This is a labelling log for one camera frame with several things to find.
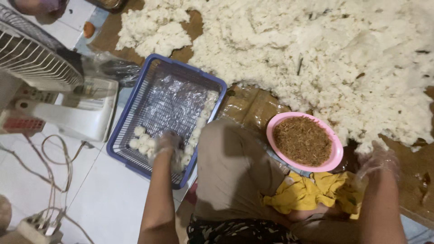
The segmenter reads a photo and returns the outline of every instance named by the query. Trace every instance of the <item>pink plastic plate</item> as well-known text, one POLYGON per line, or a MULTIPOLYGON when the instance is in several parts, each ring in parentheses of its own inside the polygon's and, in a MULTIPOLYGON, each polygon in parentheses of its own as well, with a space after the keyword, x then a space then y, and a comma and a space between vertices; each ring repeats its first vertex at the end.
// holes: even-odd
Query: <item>pink plastic plate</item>
POLYGON ((294 167, 301 169, 301 170, 304 170, 304 171, 310 171, 310 172, 330 171, 339 165, 339 163, 341 162, 342 157, 344 155, 344 148, 342 147, 341 141, 339 141, 339 138, 338 138, 338 136, 336 136, 335 132, 326 123, 324 123, 320 119, 318 119, 312 115, 305 114, 305 113, 285 112, 285 113, 281 113, 281 114, 274 116, 270 120, 270 122, 268 123, 268 126, 267 126, 267 138, 268 138, 268 142, 270 142, 270 145, 273 148, 273 150, 276 152, 276 154, 283 161, 285 161, 286 163, 288 163, 291 166, 294 166, 294 167), (330 154, 330 158, 327 161, 325 161, 324 163, 322 163, 321 166, 310 167, 310 166, 298 164, 298 163, 292 161, 291 159, 287 158, 285 155, 283 155, 283 153, 281 153, 280 150, 276 147, 276 144, 275 144, 274 138, 273 138, 274 127, 276 127, 278 124, 280 124, 283 120, 285 120, 287 118, 299 117, 299 116, 305 116, 305 117, 308 117, 310 119, 313 119, 314 121, 317 121, 319 126, 325 129, 326 133, 329 135, 330 140, 332 141, 332 153, 330 154))

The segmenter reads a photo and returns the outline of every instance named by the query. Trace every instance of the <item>electric fan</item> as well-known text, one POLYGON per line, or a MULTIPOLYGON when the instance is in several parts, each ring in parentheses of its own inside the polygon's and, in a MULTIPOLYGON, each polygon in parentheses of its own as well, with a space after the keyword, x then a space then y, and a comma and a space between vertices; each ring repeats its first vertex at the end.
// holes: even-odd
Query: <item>electric fan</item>
POLYGON ((32 134, 49 122, 68 136, 103 142, 117 92, 117 81, 84 76, 79 54, 0 4, 0 133, 32 134))

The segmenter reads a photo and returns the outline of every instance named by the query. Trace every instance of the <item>power strip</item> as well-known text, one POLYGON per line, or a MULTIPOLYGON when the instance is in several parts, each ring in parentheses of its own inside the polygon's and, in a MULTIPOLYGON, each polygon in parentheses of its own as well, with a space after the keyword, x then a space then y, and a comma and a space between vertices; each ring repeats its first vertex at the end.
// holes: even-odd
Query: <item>power strip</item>
POLYGON ((50 226, 35 220, 34 216, 22 219, 16 230, 33 244, 58 244, 63 233, 59 231, 60 226, 50 226))

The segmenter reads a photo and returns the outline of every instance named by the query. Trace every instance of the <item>brown cardboard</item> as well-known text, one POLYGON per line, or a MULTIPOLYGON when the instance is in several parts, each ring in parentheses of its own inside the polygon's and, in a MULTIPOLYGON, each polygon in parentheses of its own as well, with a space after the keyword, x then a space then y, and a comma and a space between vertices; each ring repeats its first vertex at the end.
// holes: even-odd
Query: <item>brown cardboard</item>
POLYGON ((143 8, 143 0, 129 0, 124 10, 117 14, 109 14, 101 27, 98 35, 88 45, 90 49, 97 51, 108 51, 116 57, 133 61, 137 64, 143 64, 144 58, 137 55, 133 48, 124 48, 120 51, 115 50, 118 43, 118 32, 122 28, 121 14, 128 10, 140 10, 143 8))
MULTIPOLYGON (((142 0, 129 0, 123 12, 129 9, 138 10, 143 7, 142 0)), ((194 40, 202 34, 202 18, 200 13, 190 11, 190 23, 181 23, 183 28, 194 40)), ((118 32, 121 29, 121 17, 119 14, 110 14, 102 26, 101 32, 90 44, 95 50, 109 51, 113 55, 142 64, 144 58, 139 57, 133 49, 125 48, 115 51, 118 42, 118 32)), ((187 46, 172 53, 173 59, 184 63, 193 56, 191 47, 187 46)), ((434 88, 428 89, 427 94, 434 98, 434 88)), ((290 111, 290 108, 280 106, 270 92, 255 87, 240 88, 232 86, 222 103, 219 111, 219 118, 231 119, 243 124, 247 129, 255 131, 258 137, 265 140, 265 126, 272 116, 280 112, 290 111)), ((434 184, 427 183, 424 187, 424 179, 434 181, 434 144, 425 145, 420 151, 412 153, 409 148, 399 142, 385 138, 390 148, 396 151, 401 161, 400 204, 401 212, 413 220, 434 228, 434 184)), ((336 171, 355 171, 357 158, 354 154, 355 143, 350 143, 344 148, 344 158, 336 171)))

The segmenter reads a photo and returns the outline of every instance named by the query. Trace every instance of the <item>person's arm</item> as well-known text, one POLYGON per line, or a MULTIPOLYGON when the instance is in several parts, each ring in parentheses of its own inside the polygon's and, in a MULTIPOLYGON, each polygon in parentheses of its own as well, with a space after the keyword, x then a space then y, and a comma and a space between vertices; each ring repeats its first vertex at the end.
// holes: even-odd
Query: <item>person's arm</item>
POLYGON ((402 227, 397 175, 398 160, 393 151, 374 143, 370 160, 362 166, 369 179, 360 213, 363 244, 407 243, 402 227))
POLYGON ((151 184, 146 198, 138 244, 179 243, 175 230, 175 206, 172 196, 171 158, 173 138, 161 137, 152 167, 151 184))

